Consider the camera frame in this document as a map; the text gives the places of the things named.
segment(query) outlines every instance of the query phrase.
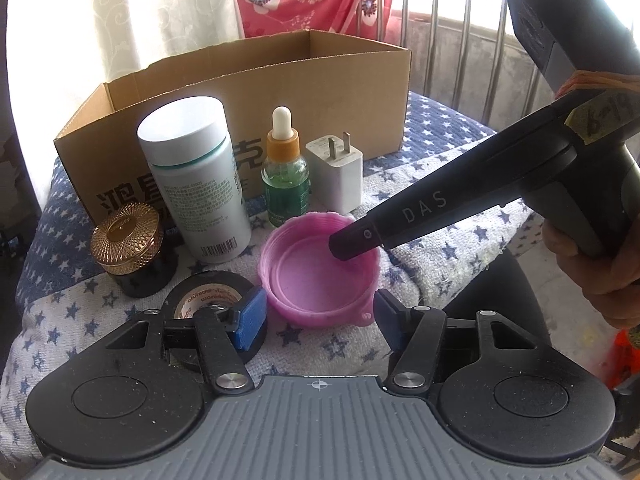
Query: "white bottle cap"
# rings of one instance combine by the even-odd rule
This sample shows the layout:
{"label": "white bottle cap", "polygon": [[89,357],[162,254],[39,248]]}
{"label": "white bottle cap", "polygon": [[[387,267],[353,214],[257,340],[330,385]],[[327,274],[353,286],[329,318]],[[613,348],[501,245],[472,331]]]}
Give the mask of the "white bottle cap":
{"label": "white bottle cap", "polygon": [[273,132],[271,137],[275,140],[287,140],[293,137],[291,111],[287,107],[278,106],[273,111]]}
{"label": "white bottle cap", "polygon": [[142,151],[155,166],[191,162],[214,150],[226,136],[225,109],[219,100],[206,96],[165,104],[138,127]]}

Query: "barcode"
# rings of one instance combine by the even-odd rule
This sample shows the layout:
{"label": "barcode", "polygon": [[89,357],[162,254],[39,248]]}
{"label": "barcode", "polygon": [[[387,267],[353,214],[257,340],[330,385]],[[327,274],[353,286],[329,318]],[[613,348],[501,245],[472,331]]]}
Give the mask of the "barcode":
{"label": "barcode", "polygon": [[237,249],[238,243],[234,236],[222,244],[206,245],[201,246],[200,248],[202,249],[202,256],[222,256],[223,254],[227,254],[234,249]]}

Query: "gray ribbed plate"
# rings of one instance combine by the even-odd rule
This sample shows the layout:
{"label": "gray ribbed plate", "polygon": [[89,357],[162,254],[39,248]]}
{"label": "gray ribbed plate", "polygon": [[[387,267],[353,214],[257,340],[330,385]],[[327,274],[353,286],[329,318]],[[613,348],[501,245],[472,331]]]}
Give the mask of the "gray ribbed plate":
{"label": "gray ribbed plate", "polygon": [[148,462],[85,470],[45,460],[33,480],[605,480],[594,457],[553,467],[494,462],[459,444],[419,399],[376,378],[267,376],[216,400],[179,446]]}

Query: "hand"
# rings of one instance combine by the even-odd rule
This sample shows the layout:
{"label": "hand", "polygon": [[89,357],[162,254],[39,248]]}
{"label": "hand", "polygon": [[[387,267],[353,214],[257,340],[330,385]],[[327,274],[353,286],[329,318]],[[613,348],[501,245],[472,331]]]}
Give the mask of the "hand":
{"label": "hand", "polygon": [[562,271],[582,289],[583,296],[615,328],[640,324],[640,217],[612,258],[589,258],[580,253],[575,242],[545,220],[542,239]]}

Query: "dropper bottle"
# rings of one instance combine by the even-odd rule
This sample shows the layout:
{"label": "dropper bottle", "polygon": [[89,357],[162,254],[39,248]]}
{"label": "dropper bottle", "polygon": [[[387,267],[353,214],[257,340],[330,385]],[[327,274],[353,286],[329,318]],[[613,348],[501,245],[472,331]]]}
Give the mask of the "dropper bottle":
{"label": "dropper bottle", "polygon": [[271,224],[279,227],[289,218],[306,213],[309,169],[300,155],[298,132],[291,127],[291,112],[284,106],[273,111],[273,130],[267,135],[262,181]]}

